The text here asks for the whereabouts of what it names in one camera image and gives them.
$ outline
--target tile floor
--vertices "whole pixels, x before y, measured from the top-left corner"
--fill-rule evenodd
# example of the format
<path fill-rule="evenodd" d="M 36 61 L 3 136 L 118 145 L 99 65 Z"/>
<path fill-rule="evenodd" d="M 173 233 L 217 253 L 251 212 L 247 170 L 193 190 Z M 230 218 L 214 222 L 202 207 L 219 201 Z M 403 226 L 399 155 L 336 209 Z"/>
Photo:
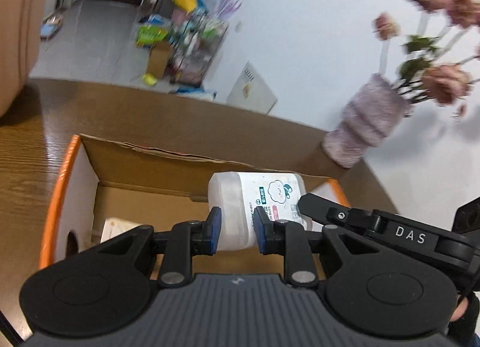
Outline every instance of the tile floor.
<path fill-rule="evenodd" d="M 135 47 L 137 8 L 128 4 L 84 0 L 63 14 L 63 27 L 40 44 L 31 78 L 81 80 L 168 92 L 159 81 L 143 84 L 148 50 Z"/>

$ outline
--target wood grain surface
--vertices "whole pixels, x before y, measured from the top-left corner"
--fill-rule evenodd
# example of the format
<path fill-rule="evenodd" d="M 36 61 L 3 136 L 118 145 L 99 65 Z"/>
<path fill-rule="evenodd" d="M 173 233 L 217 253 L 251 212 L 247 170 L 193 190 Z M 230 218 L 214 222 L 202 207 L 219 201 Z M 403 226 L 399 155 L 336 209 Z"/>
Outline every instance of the wood grain surface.
<path fill-rule="evenodd" d="M 265 168 L 340 178 L 350 203 L 395 211 L 369 168 L 343 170 L 322 152 L 324 131 L 153 91 L 32 80 L 0 118 L 0 308 L 23 337 L 22 283 L 37 270 L 49 198 L 73 134 Z M 0 346 L 9 346 L 0 336 Z"/>

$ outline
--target gray ribbed panel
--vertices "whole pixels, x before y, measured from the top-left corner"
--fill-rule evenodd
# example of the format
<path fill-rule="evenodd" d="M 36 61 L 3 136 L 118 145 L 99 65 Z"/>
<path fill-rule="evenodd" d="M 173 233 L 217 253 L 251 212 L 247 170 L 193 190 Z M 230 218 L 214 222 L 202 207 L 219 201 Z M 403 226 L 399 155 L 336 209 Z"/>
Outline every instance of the gray ribbed panel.
<path fill-rule="evenodd" d="M 237 278 L 244 282 L 235 284 Z M 285 286 L 278 275 L 198 275 L 161 291 L 133 324 L 107 336 L 55 339 L 35 333 L 25 347 L 454 347 L 435 335 L 385 341 L 334 319 L 313 291 Z"/>

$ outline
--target vase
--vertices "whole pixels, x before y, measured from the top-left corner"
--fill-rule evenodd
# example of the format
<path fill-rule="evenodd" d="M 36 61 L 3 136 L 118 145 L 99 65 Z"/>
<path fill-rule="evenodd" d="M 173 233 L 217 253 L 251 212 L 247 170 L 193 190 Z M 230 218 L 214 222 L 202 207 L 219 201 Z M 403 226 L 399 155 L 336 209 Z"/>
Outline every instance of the vase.
<path fill-rule="evenodd" d="M 326 134 L 323 150 L 337 164 L 352 168 L 369 147 L 378 147 L 410 110 L 410 104 L 380 74 L 353 96 L 342 112 L 342 122 Z"/>

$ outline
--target black sleeve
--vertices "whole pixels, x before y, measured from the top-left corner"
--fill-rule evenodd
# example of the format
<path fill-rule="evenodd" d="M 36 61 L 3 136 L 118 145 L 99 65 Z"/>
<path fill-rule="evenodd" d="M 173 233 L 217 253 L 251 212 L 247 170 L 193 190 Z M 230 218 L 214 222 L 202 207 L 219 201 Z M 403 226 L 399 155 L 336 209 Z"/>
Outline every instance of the black sleeve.
<path fill-rule="evenodd" d="M 468 297 L 469 306 L 465 314 L 457 321 L 451 322 L 448 328 L 447 336 L 456 341 L 461 346 L 468 346 L 475 335 L 475 327 L 477 326 L 477 317 L 479 314 L 480 304 L 474 292 Z"/>

